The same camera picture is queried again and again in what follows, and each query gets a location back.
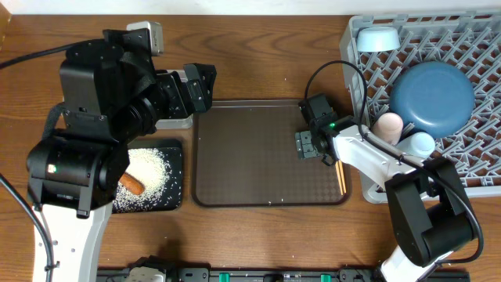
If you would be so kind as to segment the white cup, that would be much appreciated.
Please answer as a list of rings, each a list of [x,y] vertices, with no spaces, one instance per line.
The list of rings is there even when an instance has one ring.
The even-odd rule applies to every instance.
[[[400,140],[403,130],[403,120],[395,113],[382,114],[373,124],[372,133],[391,145]]]

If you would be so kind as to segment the orange carrot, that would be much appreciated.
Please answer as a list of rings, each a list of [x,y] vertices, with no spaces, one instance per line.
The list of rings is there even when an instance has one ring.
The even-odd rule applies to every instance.
[[[145,191],[144,185],[128,173],[124,173],[119,179],[119,183],[130,193],[141,195]]]

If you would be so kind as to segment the light blue cup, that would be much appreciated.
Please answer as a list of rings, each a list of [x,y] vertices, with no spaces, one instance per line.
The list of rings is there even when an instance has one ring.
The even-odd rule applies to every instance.
[[[426,132],[417,132],[399,142],[396,147],[408,155],[426,159],[435,151],[435,140]]]

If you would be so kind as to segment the light blue bowl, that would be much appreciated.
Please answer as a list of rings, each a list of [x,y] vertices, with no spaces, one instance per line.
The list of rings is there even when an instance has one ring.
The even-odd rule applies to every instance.
[[[394,27],[368,27],[358,33],[356,45],[359,52],[384,52],[398,49],[401,43]]]

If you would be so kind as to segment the dark blue plate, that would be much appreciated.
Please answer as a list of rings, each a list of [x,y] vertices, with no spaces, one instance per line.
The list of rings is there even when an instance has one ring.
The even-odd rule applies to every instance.
[[[414,132],[440,139],[456,133],[470,120],[474,88],[468,77],[452,65],[420,63],[398,76],[389,108],[405,125],[414,125]]]

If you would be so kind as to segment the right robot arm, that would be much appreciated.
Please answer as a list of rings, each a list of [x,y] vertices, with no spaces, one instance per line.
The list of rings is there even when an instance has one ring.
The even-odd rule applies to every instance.
[[[323,114],[304,120],[324,164],[349,164],[385,190],[398,246],[379,266],[376,278],[424,281],[473,240],[478,241],[478,249],[464,262],[480,256],[483,232],[450,160],[409,160],[351,116],[339,119],[336,114]]]

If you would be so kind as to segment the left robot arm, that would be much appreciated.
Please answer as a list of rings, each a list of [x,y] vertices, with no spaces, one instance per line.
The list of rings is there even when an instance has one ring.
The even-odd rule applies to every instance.
[[[49,114],[27,157],[28,193],[41,232],[36,281],[94,281],[128,145],[162,119],[211,108],[217,71],[189,63],[156,70],[160,32],[106,30],[66,51],[59,69],[63,102]]]

